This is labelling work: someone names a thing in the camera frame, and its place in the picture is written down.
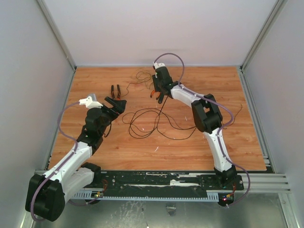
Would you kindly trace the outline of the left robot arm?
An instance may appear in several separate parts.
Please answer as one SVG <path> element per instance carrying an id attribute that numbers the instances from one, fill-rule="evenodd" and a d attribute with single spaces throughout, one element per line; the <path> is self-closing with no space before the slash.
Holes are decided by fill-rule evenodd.
<path id="1" fill-rule="evenodd" d="M 63 133 L 74 142 L 71 150 L 52 169 L 31 177 L 25 209 L 34 221 L 55 221 L 81 188 L 87 185 L 95 188 L 101 184 L 102 175 L 97 173 L 100 167 L 89 165 L 86 168 L 82 164 L 98 150 L 106 137 L 105 131 L 111 129 L 112 121 L 125 111 L 127 103 L 108 96 L 105 101 L 111 107 L 98 102 L 94 94 L 70 104 L 84 105 L 88 109 L 85 125 L 78 138 Z"/>

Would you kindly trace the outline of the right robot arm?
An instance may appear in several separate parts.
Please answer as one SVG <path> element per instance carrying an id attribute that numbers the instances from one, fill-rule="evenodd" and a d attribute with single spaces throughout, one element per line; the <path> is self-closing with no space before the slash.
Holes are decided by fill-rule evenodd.
<path id="1" fill-rule="evenodd" d="M 165 96 L 178 100 L 192 109 L 196 128 L 202 132 L 211 149 L 214 160 L 215 182 L 221 189 L 227 189 L 237 176 L 237 170 L 228 154 L 223 133 L 222 114 L 213 95 L 201 95 L 188 89 L 178 81 L 173 81 L 164 63 L 153 64 L 154 90 L 159 92 L 158 103 Z"/>

